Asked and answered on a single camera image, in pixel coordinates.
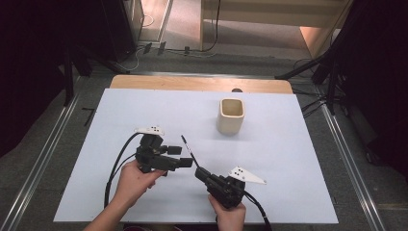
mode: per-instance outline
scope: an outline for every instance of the finger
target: finger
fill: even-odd
[[[137,167],[137,166],[138,166],[138,161],[134,160],[134,161],[126,163],[123,167]]]
[[[149,173],[147,173],[149,175],[149,179],[152,181],[157,180],[159,177],[163,176],[166,173],[166,171],[163,170],[158,170],[158,169],[154,169],[152,171],[150,171]]]
[[[154,181],[152,184],[149,185],[149,189],[153,188],[153,186],[156,185],[156,181]]]
[[[221,204],[219,204],[219,202],[212,195],[208,195],[208,200],[210,200],[210,203],[216,212],[223,210]]]

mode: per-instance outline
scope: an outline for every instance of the cable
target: cable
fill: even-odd
[[[306,64],[301,65],[297,69],[291,70],[288,73],[285,73],[285,74],[282,74],[282,75],[275,76],[275,79],[277,79],[277,80],[289,80],[290,78],[294,77],[295,75],[298,75],[301,72],[303,72],[303,71],[305,71],[307,69],[310,69],[310,68],[312,68],[313,66],[315,66],[317,64],[321,65],[320,61],[325,57],[326,53],[327,53],[327,51],[324,54],[322,54],[321,56],[309,61]]]
[[[132,139],[133,139],[135,136],[137,136],[138,134],[140,134],[140,133],[135,133],[135,134],[133,134],[133,135],[128,139],[128,141],[123,145],[122,149],[120,150],[119,154],[117,155],[117,158],[116,158],[114,167],[112,168],[111,175],[109,176],[108,183],[106,183],[104,208],[106,208],[106,206],[108,206],[108,204],[109,204],[109,194],[110,194],[110,191],[111,191],[111,184],[112,184],[112,180],[114,179],[115,174],[116,174],[116,172],[117,172],[116,166],[117,166],[117,164],[119,163],[119,160],[120,160],[120,158],[122,157],[123,152],[125,151],[126,147],[129,145],[129,142],[132,141]]]
[[[117,64],[118,66],[120,66],[120,68],[122,68],[122,69],[124,69],[124,70],[128,70],[128,71],[135,70],[136,68],[139,67],[138,53],[139,53],[141,50],[144,50],[144,47],[143,47],[142,49],[139,49],[139,50],[136,51],[136,53],[135,53],[135,58],[136,58],[136,66],[135,66],[135,67],[127,68],[127,67],[125,67],[125,66],[123,66],[123,65],[121,65],[121,64],[118,64],[118,63],[116,63],[116,64]]]
[[[299,62],[302,62],[302,61],[311,61],[311,60],[312,60],[312,59],[301,59],[301,60],[298,60],[298,61],[294,62],[294,64],[293,64],[293,70],[296,69],[296,65],[297,65]],[[315,71],[312,69],[312,67],[310,67],[309,70],[312,71],[312,73],[315,73]],[[302,78],[309,78],[308,76],[300,75],[300,73],[297,74],[297,76],[300,76],[300,77],[302,77]]]
[[[127,160],[129,160],[131,157],[134,157],[136,155],[136,153],[135,154],[132,154],[131,156],[129,156],[129,157],[127,157],[120,165],[119,165],[119,167],[116,169],[116,171],[115,171],[115,173],[114,173],[114,177],[116,176],[116,174],[117,174],[117,172],[120,170],[120,168],[123,166],[123,164],[125,164],[125,162],[127,161]]]
[[[258,207],[259,211],[261,212],[262,218],[264,219],[264,222],[265,222],[264,230],[265,231],[272,231],[272,227],[270,226],[270,222],[269,222],[269,219],[267,217],[267,214],[265,213],[265,211],[262,208],[261,204],[249,192],[244,191],[243,193],[245,194],[246,198],[248,198],[249,201],[251,201],[252,203],[254,203]]]
[[[298,89],[296,89],[296,88],[292,88],[292,90],[293,90],[293,93],[294,93],[294,94],[312,95],[312,96],[316,96],[316,97],[318,97],[318,98],[321,98],[321,97],[324,96],[324,95],[321,95],[321,94],[319,94],[319,93],[306,92],[306,91],[304,91],[304,90],[298,90]]]
[[[189,145],[187,144],[187,141],[186,141],[186,139],[184,138],[183,135],[181,135],[181,139],[183,139],[184,144],[186,145],[187,149],[189,150],[190,155],[191,155],[192,159],[193,159],[194,162],[195,162],[195,165],[196,165],[197,167],[200,167],[200,165],[198,164],[198,162],[197,162],[197,160],[195,159],[194,155],[192,154],[192,151],[191,151]]]
[[[213,56],[215,56],[217,53],[213,53],[213,54],[211,54],[211,55],[208,55],[208,56],[200,56],[200,55],[191,55],[191,54],[186,54],[186,53],[178,53],[177,51],[173,51],[173,50],[171,50],[171,49],[165,49],[164,51],[166,51],[166,52],[168,52],[168,53],[172,53],[172,54],[176,54],[176,55],[181,55],[181,56],[190,56],[190,57],[196,57],[196,58],[210,58],[210,57],[213,57]]]
[[[309,113],[303,115],[303,118],[306,118],[307,116],[309,116],[309,115],[315,113],[315,112],[318,110],[319,107],[323,106],[323,105],[326,104],[326,103],[327,103],[327,102],[325,102],[325,101],[324,101],[324,102],[321,102],[314,110],[312,110],[312,111],[310,111]]]
[[[214,1],[211,1],[211,9],[213,8],[213,4],[214,4]],[[216,40],[218,31],[216,31],[216,28],[214,27],[214,14],[213,14],[213,12],[214,11],[211,11],[211,28],[213,29],[214,40]]]
[[[191,52],[205,53],[205,52],[209,52],[210,50],[212,50],[216,46],[217,41],[218,41],[218,22],[219,22],[219,9],[220,9],[220,6],[221,6],[221,0],[218,0],[217,18],[216,18],[216,35],[215,35],[216,38],[215,38],[215,40],[213,42],[213,45],[211,47],[207,48],[207,49],[204,49],[204,50],[193,49],[193,50],[191,50]],[[175,52],[184,52],[185,51],[185,50],[180,50],[180,49],[165,49],[165,50],[166,51],[175,51]]]
[[[308,105],[302,107],[302,108],[301,108],[302,113],[306,112],[306,110],[308,110],[312,105],[318,103],[319,101],[321,101],[321,98],[319,98],[319,99],[313,101],[312,103],[310,103],[310,104],[308,104]]]

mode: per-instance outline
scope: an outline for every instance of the person's left hand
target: person's left hand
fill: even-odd
[[[112,201],[130,208],[135,205],[136,201],[155,185],[157,178],[165,174],[162,170],[153,170],[143,173],[139,170],[138,161],[132,161],[122,167],[116,192]]]

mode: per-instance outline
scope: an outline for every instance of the beige cup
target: beige cup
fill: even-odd
[[[219,102],[217,129],[224,135],[237,134],[243,122],[245,110],[238,98],[224,98]]]

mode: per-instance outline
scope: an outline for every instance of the metal frame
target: metal frame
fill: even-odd
[[[371,197],[370,191],[364,181],[363,176],[360,173],[357,164],[353,159],[353,155],[348,148],[347,142],[342,133],[342,129],[336,119],[335,115],[331,115],[331,112],[326,107],[322,106],[324,117],[326,118],[327,124],[333,134],[336,145],[339,148],[340,155],[344,161],[345,168],[350,177],[351,183],[356,191],[357,197],[360,201],[361,207],[366,214],[367,221],[369,222],[371,230],[375,231],[385,231],[386,227],[382,218],[378,214],[377,207],[374,200]]]
[[[77,79],[77,94],[73,97],[71,102],[62,109],[61,114],[54,125],[44,147],[42,148],[41,152],[38,155],[34,166],[27,177],[24,185],[21,187],[20,191],[17,194],[17,197],[14,200],[12,208],[10,209],[6,219],[1,226],[1,231],[12,231],[16,230],[18,223],[30,203],[31,198],[34,195],[36,187],[41,179],[42,174],[45,172],[46,167],[54,153],[55,147],[60,140],[60,137],[64,131],[66,124],[69,122],[69,119],[72,115],[73,110],[75,109],[76,103],[78,101],[79,94],[82,90],[82,86],[84,85],[84,78],[81,76]]]

